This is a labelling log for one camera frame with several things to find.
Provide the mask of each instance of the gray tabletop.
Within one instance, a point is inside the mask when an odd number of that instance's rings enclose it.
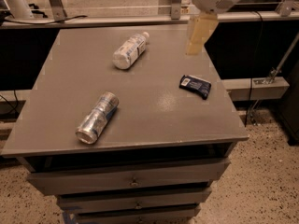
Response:
[[[248,135],[205,51],[185,56],[186,25],[62,30],[13,129],[7,157],[234,142]],[[149,32],[145,53],[127,71],[113,52]],[[207,100],[178,87],[183,75],[212,83]],[[75,129],[105,92],[119,108],[99,140],[85,145]]]

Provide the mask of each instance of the speckled floor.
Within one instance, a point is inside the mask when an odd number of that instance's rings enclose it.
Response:
[[[257,113],[259,126],[249,124],[250,139],[238,143],[231,165],[201,204],[191,224],[299,223],[299,147],[267,109]],[[54,197],[43,195],[25,181],[22,166],[0,166],[0,223],[64,223]],[[187,224],[186,220],[156,224]]]

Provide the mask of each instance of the black panel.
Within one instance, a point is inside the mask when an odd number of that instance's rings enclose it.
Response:
[[[59,29],[0,30],[0,91],[30,90]]]
[[[277,67],[299,31],[299,21],[264,21],[260,45],[254,53],[261,21],[220,23],[206,42],[206,50],[221,79],[266,77]],[[283,66],[286,77],[299,59],[299,45]]]

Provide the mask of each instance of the desk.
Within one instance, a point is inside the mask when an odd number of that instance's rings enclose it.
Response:
[[[186,28],[62,30],[2,155],[78,223],[195,216],[248,135],[207,54],[184,55]],[[144,54],[128,71],[115,68],[113,52],[144,31]],[[183,75],[212,83],[206,101],[178,87]],[[80,143],[75,129],[104,91],[119,108],[94,145]]]

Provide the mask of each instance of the black cable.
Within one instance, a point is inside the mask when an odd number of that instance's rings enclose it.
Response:
[[[15,111],[16,114],[19,114],[19,111],[17,110],[17,107],[19,106],[19,100],[18,100],[18,97],[17,97],[17,94],[16,94],[16,91],[13,91],[13,94],[15,96],[15,99],[16,99],[16,106],[13,106],[12,103],[10,101],[8,101],[3,95],[0,94],[0,97],[5,100],[7,102],[7,104],[9,104],[9,106],[11,107],[11,110],[8,111],[7,113],[4,113],[4,114],[0,114],[1,116],[4,116],[4,115],[9,115],[12,111]]]
[[[262,15],[260,14],[260,12],[258,11],[253,11],[255,12],[256,14],[259,15],[260,19],[261,19],[261,29],[260,29],[260,34],[259,34],[259,38],[258,38],[258,41],[256,43],[256,46],[255,46],[255,50],[254,50],[254,55],[253,55],[253,63],[252,63],[252,66],[250,68],[250,90],[249,90],[249,100],[248,100],[248,107],[246,109],[246,115],[245,115],[245,121],[244,121],[244,125],[245,127],[247,126],[247,117],[248,117],[248,114],[249,114],[249,108],[250,108],[250,100],[251,100],[251,95],[252,95],[252,80],[253,80],[253,69],[256,65],[256,54],[257,54],[257,51],[258,51],[258,47],[260,46],[260,42],[261,42],[261,37],[262,37],[262,33],[263,33],[263,17]]]
[[[48,22],[27,22],[27,21],[11,21],[7,19],[3,19],[3,21],[10,22],[10,23],[18,23],[18,24],[27,24],[27,25],[47,25],[47,24],[54,24],[54,23],[60,23],[64,21],[70,21],[73,19],[80,19],[80,18],[86,18],[86,15],[78,15],[75,17],[67,18],[67,19],[62,19],[62,20],[57,20],[57,21],[48,21]]]

